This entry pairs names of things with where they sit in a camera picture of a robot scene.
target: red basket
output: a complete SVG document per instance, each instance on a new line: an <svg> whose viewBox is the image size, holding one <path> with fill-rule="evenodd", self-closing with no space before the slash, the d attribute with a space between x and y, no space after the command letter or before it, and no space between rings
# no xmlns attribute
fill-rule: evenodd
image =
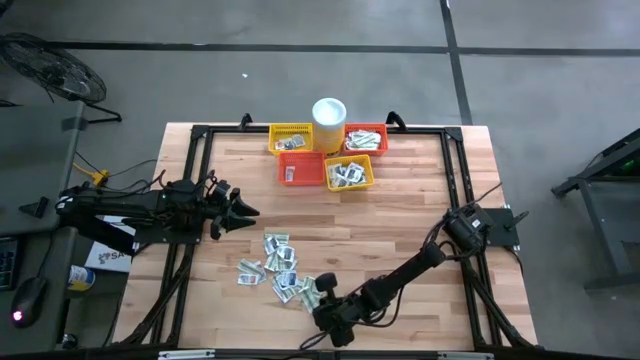
<svg viewBox="0 0 640 360"><path fill-rule="evenodd" d="M324 154L321 152L281 152L278 166L278 181L287 186L324 185ZM293 180L286 181L287 166L295 166Z"/></svg>
<svg viewBox="0 0 640 360"><path fill-rule="evenodd" d="M382 155L387 150L389 150L389 139L387 138L387 125L385 124L367 124L367 123L356 123L356 124L346 124L344 126L344 138L347 138L347 134L352 131L358 130L366 130L366 131L374 131L382 136L380 139L380 147L378 150L349 150L347 149L347 142L342 145L342 152L347 155Z"/></svg>

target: gray floor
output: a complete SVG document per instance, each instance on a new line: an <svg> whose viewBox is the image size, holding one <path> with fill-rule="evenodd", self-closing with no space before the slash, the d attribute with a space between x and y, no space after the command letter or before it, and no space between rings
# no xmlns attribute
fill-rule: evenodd
<svg viewBox="0 0 640 360"><path fill-rule="evenodd" d="M634 0L450 1L461 46L638 48ZM0 31L48 40L244 44L446 44L437 0L17 0ZM105 80L103 106L125 116L90 128L80 151L108 169L156 156L166 122L310 120L313 102L342 99L350 121L396 110L413 124L460 124L447 55L73 51ZM520 225L525 283L541 345L640 357L637 291L588 296L610 271L573 194L549 188L638 127L640 58L463 56L474 124L492 134ZM0 98L45 104L44 91L0 65ZM151 167L112 185L150 177ZM84 346L102 343L116 297L78 304Z"/></svg>

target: plastic basket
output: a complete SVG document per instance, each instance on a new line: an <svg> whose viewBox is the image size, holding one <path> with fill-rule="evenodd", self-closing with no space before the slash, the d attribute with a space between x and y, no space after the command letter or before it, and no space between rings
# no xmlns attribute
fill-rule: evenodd
<svg viewBox="0 0 640 360"><path fill-rule="evenodd" d="M276 150L276 142L300 134L304 138L304 146L294 150ZM269 151L273 155L282 152L312 151L313 150L313 125L302 124L271 124L269 125Z"/></svg>
<svg viewBox="0 0 640 360"><path fill-rule="evenodd" d="M311 186L324 183L324 154L320 152L284 151L279 156L278 181L287 186ZM287 166L295 166L293 180L287 181Z"/></svg>
<svg viewBox="0 0 640 360"><path fill-rule="evenodd" d="M367 177L367 183L361 184L361 185L339 187L339 188L331 187L331 179L329 179L329 166L335 165L335 164L341 164L342 166L349 166L349 164L351 164L352 162L364 168L364 173ZM325 177L327 178L327 187L329 187L329 190L333 192L366 189L368 187L373 186L373 183L374 183L373 169L371 168L371 158L369 158L369 155L343 156L343 157L326 159L324 161L324 169L326 173Z"/></svg>
<svg viewBox="0 0 640 360"><path fill-rule="evenodd" d="M373 132L377 132L378 134L380 134L382 136L382 139L380 139L380 147L378 148L378 150L348 150L347 149L347 143L345 141L345 143L342 145L343 146L343 153L346 155L382 155L385 152L387 152L387 150L389 150L389 139L387 136L387 125L385 124L366 124L366 123L356 123L356 124L346 124L344 127L344 138L347 138L347 134L352 132L352 131L358 131L358 130L366 130L366 131L373 131Z"/></svg>

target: computer mouse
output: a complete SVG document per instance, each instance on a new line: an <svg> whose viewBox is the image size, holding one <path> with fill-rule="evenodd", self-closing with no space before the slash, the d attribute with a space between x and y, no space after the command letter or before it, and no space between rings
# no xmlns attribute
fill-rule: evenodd
<svg viewBox="0 0 640 360"><path fill-rule="evenodd" d="M18 286L11 303L11 322L15 327L29 327L38 320L46 290L47 279L39 276L27 279Z"/></svg>

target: butcher block tabletop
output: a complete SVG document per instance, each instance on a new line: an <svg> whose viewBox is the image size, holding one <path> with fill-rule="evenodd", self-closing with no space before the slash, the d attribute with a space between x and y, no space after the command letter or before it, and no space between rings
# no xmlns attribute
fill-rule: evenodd
<svg viewBox="0 0 640 360"><path fill-rule="evenodd" d="M155 176L182 178L193 123L167 124ZM498 184L500 175L484 126L463 126L464 144L476 197ZM187 293L180 347L296 349L316 334L312 316L294 298L281 303L271 281L238 285L236 265L245 258L266 261L264 232L290 234L299 277L334 272L336 294L387 274L416 254L429 228L450 207L440 140L432 135L389 135L389 151L372 156L375 185L367 190L330 192L326 185L285 187L278 182L278 159L267 149L267 134L216 134L209 169L241 189L243 200L260 211L257 224L209 237L196 247ZM202 144L193 171L197 180ZM455 147L450 145L457 183L462 184ZM464 194L458 186L458 197ZM482 202L504 204L502 189ZM441 233L440 240L446 239ZM158 297L168 246L149 246L133 260L114 341L129 335ZM177 262L182 255L178 254ZM496 302L530 342L536 337L518 263L501 248L486 252ZM477 298L485 339L487 316ZM387 322L395 311L392 301ZM168 334L173 301L163 337ZM400 313L389 328L356 326L349 350L473 349L460 265L445 262L406 286ZM332 348L330 339L315 348Z"/></svg>

